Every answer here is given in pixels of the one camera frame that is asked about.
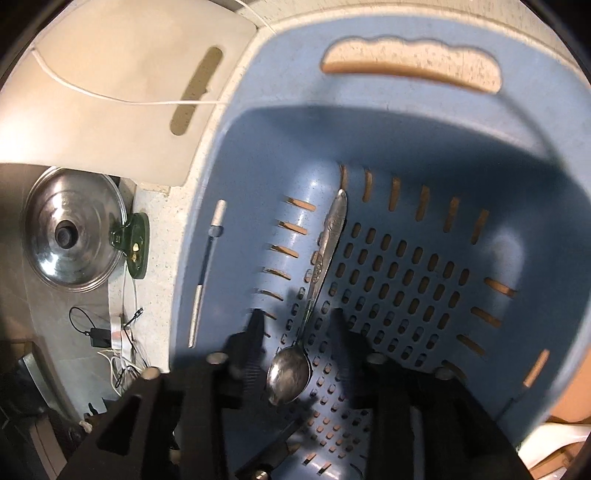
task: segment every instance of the brown surface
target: brown surface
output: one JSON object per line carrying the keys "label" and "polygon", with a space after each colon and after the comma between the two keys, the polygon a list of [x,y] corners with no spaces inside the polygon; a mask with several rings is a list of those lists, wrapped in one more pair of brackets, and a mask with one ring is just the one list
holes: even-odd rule
{"label": "brown surface", "polygon": [[581,423],[591,417],[591,349],[551,415],[565,423]]}
{"label": "brown surface", "polygon": [[558,470],[561,467],[568,468],[570,462],[573,461],[574,457],[578,455],[583,448],[584,442],[572,443],[559,450],[556,450],[552,455],[542,460],[538,465],[530,469],[531,476],[535,480],[542,478],[552,472]]}

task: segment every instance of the white cable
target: white cable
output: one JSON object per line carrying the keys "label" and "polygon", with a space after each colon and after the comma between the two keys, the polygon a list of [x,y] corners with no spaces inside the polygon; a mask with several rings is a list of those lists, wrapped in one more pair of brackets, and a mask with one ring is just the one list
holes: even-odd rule
{"label": "white cable", "polygon": [[244,3],[242,0],[234,0],[237,4],[242,5],[244,8],[246,8],[250,13],[252,13],[252,15],[254,15],[255,17],[257,17],[261,22],[263,22],[265,24],[265,26],[271,30],[273,32],[273,35],[277,35],[277,32],[275,31],[275,29],[269,25],[269,23],[267,23],[267,21],[261,17],[258,13],[256,13],[251,7],[249,7],[246,3]]}
{"label": "white cable", "polygon": [[[255,17],[257,17],[265,26],[271,30],[273,35],[277,35],[275,29],[269,25],[269,23],[261,17],[258,13],[256,13],[251,7],[249,7],[246,3],[242,0],[234,0],[237,4],[242,5],[246,8],[250,13],[252,13]],[[111,97],[108,95],[103,95],[101,93],[91,92],[90,90],[86,90],[78,85],[74,85],[73,83],[68,82],[66,79],[60,77],[56,72],[54,72],[51,67],[46,63],[43,59],[43,56],[37,50],[36,46],[31,48],[31,55],[37,61],[37,64],[41,67],[41,70],[45,72],[50,78],[55,80],[60,85],[69,88],[70,90],[74,90],[75,92],[82,93],[92,98],[98,98],[100,100],[107,100],[109,102],[115,103],[123,103],[125,105],[226,105],[227,102],[222,102],[221,100],[162,100],[158,102],[134,102],[132,100],[123,100],[122,98]]]}
{"label": "white cable", "polygon": [[113,378],[115,377],[115,372],[113,371],[113,359],[115,358],[114,352],[113,352],[112,357],[106,356],[103,352],[109,352],[109,350],[99,350],[97,353],[100,356],[104,356],[107,359],[107,361],[109,362],[109,369],[110,369],[109,380],[111,381],[111,388],[113,389],[113,391],[117,395],[121,396],[121,393],[119,393],[119,390],[117,390],[117,388],[115,387],[115,384],[113,383]]}

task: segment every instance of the silver spoon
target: silver spoon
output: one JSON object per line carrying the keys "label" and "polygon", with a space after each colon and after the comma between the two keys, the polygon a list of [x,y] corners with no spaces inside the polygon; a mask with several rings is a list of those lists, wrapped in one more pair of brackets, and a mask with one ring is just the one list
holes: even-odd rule
{"label": "silver spoon", "polygon": [[310,279],[306,309],[300,330],[293,345],[277,352],[273,357],[267,372],[269,402],[273,405],[294,401],[304,391],[312,376],[312,365],[304,350],[304,330],[320,295],[322,284],[345,225],[346,216],[347,194],[344,190],[339,190],[332,205],[330,205],[326,219],[324,219],[320,248],[312,271],[312,278]]}

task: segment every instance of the speckled countertop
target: speckled countertop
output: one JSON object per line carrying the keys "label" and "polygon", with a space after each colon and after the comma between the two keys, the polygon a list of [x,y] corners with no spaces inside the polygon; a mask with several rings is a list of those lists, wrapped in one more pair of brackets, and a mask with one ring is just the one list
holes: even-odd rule
{"label": "speckled countertop", "polygon": [[[224,7],[236,10],[233,0],[218,0]],[[259,0],[250,4],[277,31],[294,28],[326,18],[368,14],[429,15],[451,18],[500,31],[543,49],[563,63],[576,68],[574,60],[555,33],[517,0]],[[251,12],[236,12],[261,27]],[[258,31],[231,76],[221,100],[229,99],[260,46],[270,37],[268,28]],[[134,211],[150,217],[150,257],[146,277],[135,283],[137,305],[144,314],[134,326],[134,335],[151,365],[168,370],[170,319],[178,258],[193,196],[196,191],[209,145],[224,107],[215,108],[202,135],[189,176],[181,187],[138,186]],[[130,281],[124,290],[122,268],[109,280],[109,310],[120,314],[122,305],[128,317],[134,312],[134,289]]]}

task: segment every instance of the metal pot lid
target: metal pot lid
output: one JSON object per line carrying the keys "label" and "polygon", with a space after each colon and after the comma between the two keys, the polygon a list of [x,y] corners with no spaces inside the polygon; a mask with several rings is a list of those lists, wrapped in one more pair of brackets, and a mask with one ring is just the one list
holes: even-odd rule
{"label": "metal pot lid", "polygon": [[106,175],[50,168],[25,205],[25,254],[41,279],[61,290],[84,292],[106,281],[122,252],[109,231],[125,223],[125,204]]}

